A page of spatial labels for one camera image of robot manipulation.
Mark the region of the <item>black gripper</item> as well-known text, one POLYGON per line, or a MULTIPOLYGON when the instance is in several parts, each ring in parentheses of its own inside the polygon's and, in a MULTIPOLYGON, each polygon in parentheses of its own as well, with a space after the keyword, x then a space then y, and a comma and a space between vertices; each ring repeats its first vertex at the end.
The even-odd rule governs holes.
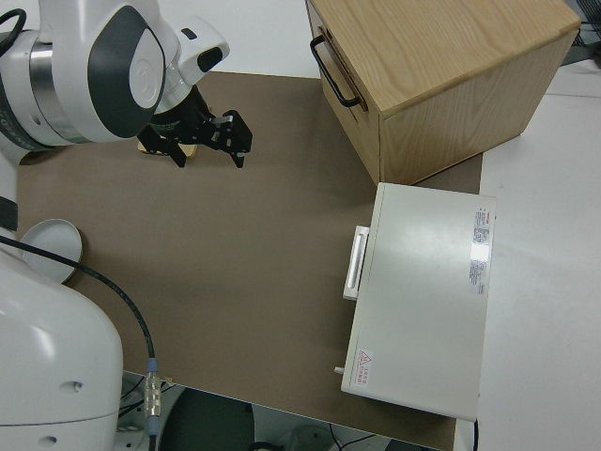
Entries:
POLYGON ((155 114, 137 138, 146 153, 168 156, 178 167, 184 167, 187 156, 180 146, 200 144, 204 129, 207 147, 228 154, 237 168, 244 166, 252 147, 252 132, 236 110, 214 117, 197 87, 174 108, 155 114))

